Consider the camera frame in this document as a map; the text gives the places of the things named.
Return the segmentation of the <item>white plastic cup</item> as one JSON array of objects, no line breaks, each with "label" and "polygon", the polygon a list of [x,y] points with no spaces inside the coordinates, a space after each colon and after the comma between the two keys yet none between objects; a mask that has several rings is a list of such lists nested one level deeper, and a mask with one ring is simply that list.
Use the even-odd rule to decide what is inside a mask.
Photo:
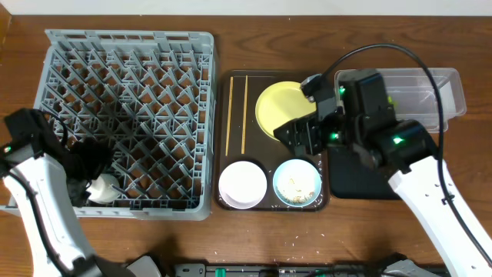
[{"label": "white plastic cup", "polygon": [[119,182],[113,175],[100,174],[87,189],[90,193],[88,200],[98,204],[111,203],[119,196],[118,187]]}]

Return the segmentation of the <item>light blue bowl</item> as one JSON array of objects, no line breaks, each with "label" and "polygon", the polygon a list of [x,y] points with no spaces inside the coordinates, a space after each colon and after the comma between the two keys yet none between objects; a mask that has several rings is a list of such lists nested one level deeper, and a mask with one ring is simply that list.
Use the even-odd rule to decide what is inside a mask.
[{"label": "light blue bowl", "polygon": [[287,206],[304,208],[321,194],[322,179],[318,170],[306,160],[290,159],[274,172],[275,195]]}]

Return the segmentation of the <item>green orange snack wrapper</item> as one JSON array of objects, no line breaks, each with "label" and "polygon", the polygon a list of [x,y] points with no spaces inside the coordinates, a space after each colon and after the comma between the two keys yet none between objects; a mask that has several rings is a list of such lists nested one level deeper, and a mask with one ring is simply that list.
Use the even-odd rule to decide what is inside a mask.
[{"label": "green orange snack wrapper", "polygon": [[395,102],[395,101],[391,98],[391,96],[388,96],[388,97],[387,97],[387,100],[388,100],[389,104],[393,105],[394,109],[396,110],[396,107],[397,107],[397,102]]}]

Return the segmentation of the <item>wooden chopstick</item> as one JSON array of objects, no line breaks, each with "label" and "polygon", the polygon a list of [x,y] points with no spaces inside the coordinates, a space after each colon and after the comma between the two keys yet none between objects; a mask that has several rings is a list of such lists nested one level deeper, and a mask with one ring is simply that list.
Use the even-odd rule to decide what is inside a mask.
[{"label": "wooden chopstick", "polygon": [[228,156],[229,145],[230,145],[230,134],[231,134],[231,109],[233,102],[233,92],[234,92],[234,76],[230,77],[229,82],[229,94],[228,94],[228,117],[226,125],[226,142],[225,142],[225,156]]},{"label": "wooden chopstick", "polygon": [[241,131],[241,154],[245,153],[246,145],[246,128],[248,116],[248,75],[245,76],[244,82],[244,101],[243,101],[243,116],[242,116],[242,131]]}]

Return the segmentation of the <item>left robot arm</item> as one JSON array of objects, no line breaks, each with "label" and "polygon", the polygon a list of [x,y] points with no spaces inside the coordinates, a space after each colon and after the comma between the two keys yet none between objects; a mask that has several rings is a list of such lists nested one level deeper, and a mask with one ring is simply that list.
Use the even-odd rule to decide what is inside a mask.
[{"label": "left robot arm", "polygon": [[5,117],[12,141],[1,147],[1,178],[15,199],[32,251],[35,276],[132,276],[99,257],[73,206],[109,166],[113,151],[93,138],[67,146],[47,112],[21,108]]}]

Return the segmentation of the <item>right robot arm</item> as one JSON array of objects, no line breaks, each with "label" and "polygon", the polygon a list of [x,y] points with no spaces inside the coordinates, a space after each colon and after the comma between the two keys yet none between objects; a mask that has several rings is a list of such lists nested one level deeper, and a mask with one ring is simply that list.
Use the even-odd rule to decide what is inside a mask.
[{"label": "right robot arm", "polygon": [[309,93],[317,110],[274,130],[291,152],[315,155],[343,145],[366,167],[390,172],[389,186],[414,213],[452,276],[489,276],[491,238],[460,195],[440,149],[416,120],[397,119],[384,78],[374,69],[350,70],[337,79],[342,105]]}]

